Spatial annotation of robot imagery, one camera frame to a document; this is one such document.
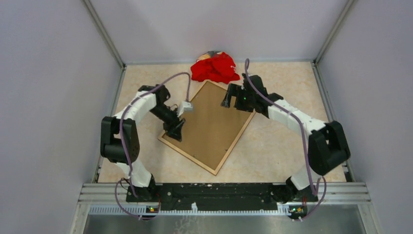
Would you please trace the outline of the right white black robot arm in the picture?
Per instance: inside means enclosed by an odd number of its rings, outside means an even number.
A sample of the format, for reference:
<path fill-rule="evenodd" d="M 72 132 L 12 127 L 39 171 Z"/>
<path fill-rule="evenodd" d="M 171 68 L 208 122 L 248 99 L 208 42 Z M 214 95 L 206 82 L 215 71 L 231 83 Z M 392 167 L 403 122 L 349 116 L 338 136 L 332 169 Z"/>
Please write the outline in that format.
<path fill-rule="evenodd" d="M 323 177 L 347 161 L 349 145 L 343 126 L 336 120 L 325 122 L 313 118 L 288 103 L 281 95 L 269 93 L 258 75 L 243 74 L 242 85 L 228 85 L 222 107 L 229 108 L 235 98 L 238 111 L 256 112 L 277 121 L 301 137 L 305 164 L 273 193 L 277 202 L 298 201 L 316 195 Z"/>

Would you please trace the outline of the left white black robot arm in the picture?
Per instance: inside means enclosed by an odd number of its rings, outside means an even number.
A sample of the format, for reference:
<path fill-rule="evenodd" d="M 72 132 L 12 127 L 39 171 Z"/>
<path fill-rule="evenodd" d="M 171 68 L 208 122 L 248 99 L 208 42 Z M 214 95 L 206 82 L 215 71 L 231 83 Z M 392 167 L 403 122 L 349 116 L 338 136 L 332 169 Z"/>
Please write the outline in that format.
<path fill-rule="evenodd" d="M 133 196 L 147 202 L 156 196 L 156 188 L 152 174 L 138 158 L 140 143 L 137 125 L 147 113 L 152 113 L 163 122 L 167 136 L 182 141 L 185 119 L 179 117 L 177 109 L 165 104 L 169 98 L 170 93 L 165 85 L 144 85 L 120 112 L 101 121 L 101 156 L 121 168 L 128 177 Z"/>

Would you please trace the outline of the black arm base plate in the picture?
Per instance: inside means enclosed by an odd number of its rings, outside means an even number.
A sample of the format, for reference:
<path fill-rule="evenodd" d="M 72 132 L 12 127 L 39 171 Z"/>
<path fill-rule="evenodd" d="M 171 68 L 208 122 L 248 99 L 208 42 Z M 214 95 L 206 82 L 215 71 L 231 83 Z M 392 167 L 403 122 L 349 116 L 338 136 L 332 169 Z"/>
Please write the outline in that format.
<path fill-rule="evenodd" d="M 163 183 L 153 185 L 152 196 L 135 197 L 128 188 L 128 203 L 154 202 L 162 211 L 270 211 L 287 202 L 316 202 L 309 188 L 298 191 L 285 183 Z"/>

